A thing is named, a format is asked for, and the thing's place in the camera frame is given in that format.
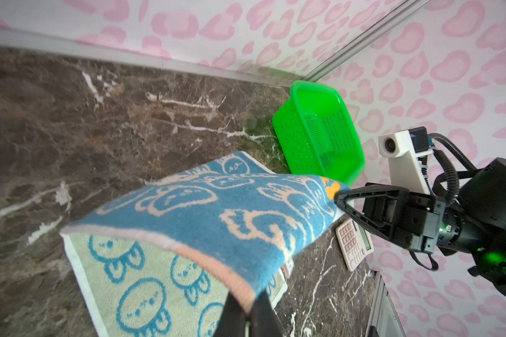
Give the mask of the teal patterned towel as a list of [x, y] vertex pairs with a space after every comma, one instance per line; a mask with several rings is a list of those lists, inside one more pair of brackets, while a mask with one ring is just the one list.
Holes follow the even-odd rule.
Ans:
[[346, 186], [275, 174], [245, 152], [149, 183], [62, 230], [100, 336], [213, 336], [226, 299], [268, 314]]

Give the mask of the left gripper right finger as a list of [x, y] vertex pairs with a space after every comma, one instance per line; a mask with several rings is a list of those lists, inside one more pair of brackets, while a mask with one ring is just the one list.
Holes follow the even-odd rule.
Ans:
[[262, 292], [250, 312], [250, 337], [283, 337], [268, 293]]

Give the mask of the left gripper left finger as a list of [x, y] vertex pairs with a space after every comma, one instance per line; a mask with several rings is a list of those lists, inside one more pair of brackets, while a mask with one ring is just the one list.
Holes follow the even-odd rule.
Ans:
[[213, 337], [245, 337], [246, 313], [229, 293]]

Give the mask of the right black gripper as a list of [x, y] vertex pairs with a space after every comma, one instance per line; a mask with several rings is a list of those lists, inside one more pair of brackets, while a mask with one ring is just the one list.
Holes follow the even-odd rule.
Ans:
[[446, 205], [432, 195], [374, 183], [337, 192], [335, 204], [368, 232], [423, 254], [434, 252]]

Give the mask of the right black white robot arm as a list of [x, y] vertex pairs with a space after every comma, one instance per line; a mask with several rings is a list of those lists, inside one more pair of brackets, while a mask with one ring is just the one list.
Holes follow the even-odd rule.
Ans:
[[340, 191], [335, 204], [368, 232], [410, 252], [470, 254], [470, 275], [506, 297], [506, 159], [436, 177], [432, 193], [367, 183]]

